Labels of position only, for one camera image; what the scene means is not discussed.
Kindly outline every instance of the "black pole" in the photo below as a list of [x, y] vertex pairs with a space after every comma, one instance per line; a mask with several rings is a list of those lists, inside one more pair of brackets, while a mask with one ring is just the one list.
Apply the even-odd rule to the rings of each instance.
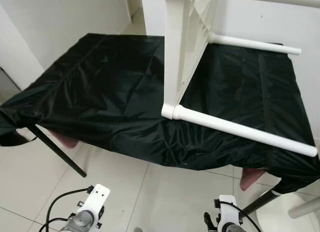
[[[277, 193], [272, 191], [272, 189], [269, 190], [267, 193], [257, 198], [255, 201], [249, 204], [246, 208], [244, 208], [243, 211], [246, 214], [251, 214], [252, 212], [256, 211], [258, 208], [264, 206], [265, 204], [277, 198], [279, 195], [276, 195], [276, 194]], [[243, 217], [244, 215], [239, 213], [239, 218], [243, 218]]]
[[28, 129], [34, 133], [43, 143], [46, 144], [50, 149], [53, 150], [60, 158], [62, 158], [71, 168], [73, 168], [82, 177], [86, 177], [87, 174], [75, 163], [72, 159], [68, 157], [58, 146], [55, 145], [40, 129], [35, 125], [28, 126]]

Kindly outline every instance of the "wrinkled black fabric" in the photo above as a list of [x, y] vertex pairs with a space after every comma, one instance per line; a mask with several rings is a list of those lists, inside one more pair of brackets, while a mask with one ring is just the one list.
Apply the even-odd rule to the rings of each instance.
[[[263, 168], [282, 178], [280, 193], [320, 178], [318, 156], [163, 118], [164, 47], [163, 37], [88, 34], [0, 111], [13, 127], [39, 124], [165, 166]], [[284, 54], [208, 45], [181, 104], [314, 145]]]

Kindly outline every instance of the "white wall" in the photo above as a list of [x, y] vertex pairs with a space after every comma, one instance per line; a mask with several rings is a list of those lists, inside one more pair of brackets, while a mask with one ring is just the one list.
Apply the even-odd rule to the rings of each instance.
[[25, 89], [44, 69], [1, 5], [0, 22], [0, 66], [20, 89]]
[[[142, 0], [147, 35], [164, 36], [165, 1]], [[249, 0], [219, 0], [213, 31], [302, 48], [290, 56], [313, 136], [320, 139], [320, 9]]]
[[130, 22], [126, 0], [0, 3], [44, 69], [86, 33], [118, 34]]

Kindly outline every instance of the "white tile floor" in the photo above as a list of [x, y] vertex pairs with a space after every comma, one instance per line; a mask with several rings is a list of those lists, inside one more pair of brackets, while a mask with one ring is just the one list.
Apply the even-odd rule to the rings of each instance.
[[[123, 33], [145, 34], [142, 11], [132, 20]], [[19, 132], [33, 137], [27, 130]], [[76, 174], [38, 139], [17, 147], [0, 147], [1, 231], [37, 232], [53, 198], [96, 183], [111, 189], [101, 232], [132, 232], [135, 227], [145, 232], [207, 231], [203, 213], [209, 212], [215, 220], [218, 210], [213, 207], [213, 200], [220, 194], [233, 194], [243, 208], [279, 180], [265, 174], [243, 192], [239, 187], [242, 171], [233, 166], [208, 171], [162, 167], [82, 143], [64, 151], [87, 172], [86, 178]], [[298, 195], [306, 201], [319, 196], [320, 181]], [[51, 216], [67, 217], [86, 197], [86, 193], [79, 193], [62, 198]], [[59, 221], [53, 223], [51, 231], [62, 225]], [[247, 232], [255, 231], [246, 219], [243, 225]]]

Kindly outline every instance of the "wire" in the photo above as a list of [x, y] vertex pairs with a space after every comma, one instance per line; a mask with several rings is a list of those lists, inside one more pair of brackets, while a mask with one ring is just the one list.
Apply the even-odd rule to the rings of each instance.
[[[61, 221], [67, 221], [68, 219], [67, 218], [52, 218], [49, 220], [48, 224], [53, 222], [53, 221], [57, 221], [57, 220], [61, 220]], [[41, 228], [39, 229], [39, 232], [41, 232], [44, 227], [46, 226], [46, 224], [42, 225]]]
[[258, 227], [258, 225], [242, 209], [238, 208], [233, 203], [228, 203], [228, 202], [225, 202], [225, 201], [220, 201], [220, 203], [224, 203], [224, 204], [230, 205], [231, 207], [237, 209], [240, 213], [242, 213], [245, 217], [247, 217], [249, 219], [249, 221], [255, 226], [255, 228], [258, 230], [258, 232], [261, 232], [261, 229]]
[[54, 203], [60, 199], [61, 197], [64, 197], [66, 195], [69, 195], [69, 194], [73, 194], [73, 193], [78, 193], [78, 192], [83, 192], [83, 191], [87, 191], [91, 188], [91, 186], [89, 186], [88, 188], [82, 188], [82, 189], [78, 189], [78, 190], [73, 190], [73, 191], [70, 191], [70, 192], [67, 192], [67, 193], [63, 193], [61, 195], [59, 195], [57, 198], [54, 199], [54, 201], [52, 201], [52, 203], [50, 204], [49, 206], [49, 209], [48, 209], [48, 212], [46, 213], [46, 219], [45, 219], [45, 232], [49, 232], [49, 217], [50, 217], [50, 212], [51, 212], [51, 209], [52, 209], [52, 206], [54, 205]]

